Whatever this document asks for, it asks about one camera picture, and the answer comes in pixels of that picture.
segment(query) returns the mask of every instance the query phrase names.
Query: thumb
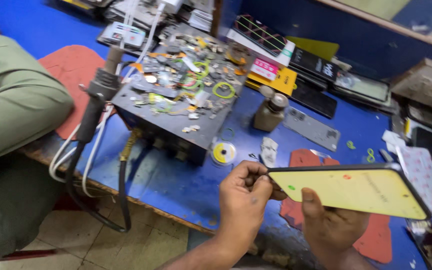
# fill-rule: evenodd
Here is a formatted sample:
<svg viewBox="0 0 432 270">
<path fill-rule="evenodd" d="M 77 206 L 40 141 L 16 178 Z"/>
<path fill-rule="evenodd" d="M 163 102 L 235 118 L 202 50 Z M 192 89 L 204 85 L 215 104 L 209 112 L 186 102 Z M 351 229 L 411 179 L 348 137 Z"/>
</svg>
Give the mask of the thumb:
<svg viewBox="0 0 432 270">
<path fill-rule="evenodd" d="M 304 219 L 309 221 L 310 219 L 318 219 L 323 216 L 325 209 L 321 204 L 321 200 L 318 194 L 310 188 L 301 189 L 302 195 L 302 211 Z"/>
<path fill-rule="evenodd" d="M 271 197 L 271 193 L 273 193 L 273 184 L 271 184 L 267 175 L 261 175 L 254 183 L 251 194 L 253 194 L 258 201 L 266 204 L 269 197 Z"/>
</svg>

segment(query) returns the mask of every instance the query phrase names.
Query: brass connector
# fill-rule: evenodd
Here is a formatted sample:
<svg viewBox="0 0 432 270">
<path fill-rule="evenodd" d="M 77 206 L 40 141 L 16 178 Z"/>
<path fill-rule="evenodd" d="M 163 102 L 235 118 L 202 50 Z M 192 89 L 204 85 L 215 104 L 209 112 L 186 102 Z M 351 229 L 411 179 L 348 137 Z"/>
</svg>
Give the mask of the brass connector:
<svg viewBox="0 0 432 270">
<path fill-rule="evenodd" d="M 121 155 L 119 157 L 119 160 L 122 162 L 128 161 L 129 155 L 131 154 L 131 148 L 135 145 L 136 141 L 141 138 L 141 130 L 135 128 L 131 131 L 131 135 L 129 136 L 128 141 L 126 142 L 126 145 L 124 146 L 123 150 L 121 151 Z"/>
</svg>

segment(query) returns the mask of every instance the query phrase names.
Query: person's arm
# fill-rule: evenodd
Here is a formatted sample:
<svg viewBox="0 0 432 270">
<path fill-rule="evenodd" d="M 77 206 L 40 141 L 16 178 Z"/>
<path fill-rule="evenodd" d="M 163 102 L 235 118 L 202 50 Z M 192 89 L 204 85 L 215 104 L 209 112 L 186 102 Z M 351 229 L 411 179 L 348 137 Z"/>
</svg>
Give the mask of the person's arm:
<svg viewBox="0 0 432 270">
<path fill-rule="evenodd" d="M 58 127 L 72 107 L 64 86 L 0 35 L 0 156 Z"/>
<path fill-rule="evenodd" d="M 236 264 L 254 242 L 268 200 L 286 198 L 266 171 L 258 162 L 237 165 L 219 185 L 221 222 L 216 236 L 157 269 L 228 270 Z"/>
<path fill-rule="evenodd" d="M 304 237 L 327 270 L 376 270 L 353 248 L 368 227 L 369 214 L 326 209 L 315 191 L 303 188 L 301 192 Z"/>
</svg>

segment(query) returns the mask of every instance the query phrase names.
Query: brown bottle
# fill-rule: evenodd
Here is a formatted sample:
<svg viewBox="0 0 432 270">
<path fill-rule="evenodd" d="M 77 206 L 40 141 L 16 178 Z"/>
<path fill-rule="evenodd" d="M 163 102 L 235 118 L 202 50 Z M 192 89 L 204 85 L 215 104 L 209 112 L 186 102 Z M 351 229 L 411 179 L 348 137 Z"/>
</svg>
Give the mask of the brown bottle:
<svg viewBox="0 0 432 270">
<path fill-rule="evenodd" d="M 284 109 L 289 105 L 289 101 L 285 95 L 275 94 L 274 90 L 266 85 L 261 86 L 259 90 L 266 98 L 254 115 L 253 127 L 271 132 L 283 121 Z"/>
</svg>

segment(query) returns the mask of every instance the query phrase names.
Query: blue table surface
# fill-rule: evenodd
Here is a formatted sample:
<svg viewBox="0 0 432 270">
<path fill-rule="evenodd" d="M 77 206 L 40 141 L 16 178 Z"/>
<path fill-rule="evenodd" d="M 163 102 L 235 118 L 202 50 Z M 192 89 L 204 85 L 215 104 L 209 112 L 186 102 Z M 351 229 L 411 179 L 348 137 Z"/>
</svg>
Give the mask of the blue table surface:
<svg viewBox="0 0 432 270">
<path fill-rule="evenodd" d="M 17 40 L 37 59 L 68 45 L 87 46 L 105 58 L 108 48 L 95 41 L 103 27 L 103 24 L 94 22 L 78 12 L 63 9 L 52 1 L 0 0 L 2 34 Z M 292 101 L 290 106 L 341 132 L 338 149 L 334 153 L 310 142 L 282 124 L 271 133 L 252 128 L 251 117 L 263 97 L 245 87 L 224 123 L 224 128 L 231 128 L 236 134 L 231 141 L 237 148 L 235 164 L 242 160 L 251 160 L 248 156 L 250 153 L 257 155 L 263 136 L 270 137 L 279 144 L 277 167 L 287 167 L 290 153 L 296 149 L 318 150 L 331 155 L 341 164 L 362 164 L 367 163 L 367 150 L 371 148 L 375 152 L 376 162 L 384 162 L 379 149 L 386 149 L 381 136 L 389 129 L 390 119 L 383 114 L 354 107 L 337 97 L 332 97 L 338 101 L 336 114 L 332 120 Z M 57 135 L 53 134 L 51 137 L 53 147 L 43 147 L 43 154 L 50 157 L 62 144 Z M 91 179 L 113 189 L 118 188 L 119 152 L 128 137 L 129 132 L 119 116 L 111 117 L 89 175 Z M 348 140 L 354 142 L 355 150 L 346 147 Z M 87 145 L 81 157 L 78 164 L 80 171 L 86 165 L 91 148 L 92 143 Z M 218 167 L 208 157 L 203 166 L 195 167 L 170 158 L 164 151 L 157 149 L 149 150 L 144 158 L 138 160 L 142 149 L 143 142 L 137 144 L 131 153 L 132 160 L 128 166 L 128 195 L 190 223 L 207 229 L 216 229 L 219 224 L 219 183 L 230 172 L 231 166 Z M 307 253 L 307 246 L 299 242 L 302 239 L 301 232 L 289 227 L 285 219 L 279 216 L 279 210 L 280 202 L 268 203 L 259 239 L 262 238 L 268 247 L 284 249 L 296 258 L 302 253 Z M 426 269 L 416 246 L 406 234 L 405 225 L 405 219 L 391 217 L 389 226 L 393 260 L 389 264 L 378 265 L 379 268 L 412 269 L 410 262 L 415 260 L 416 269 Z"/>
</svg>

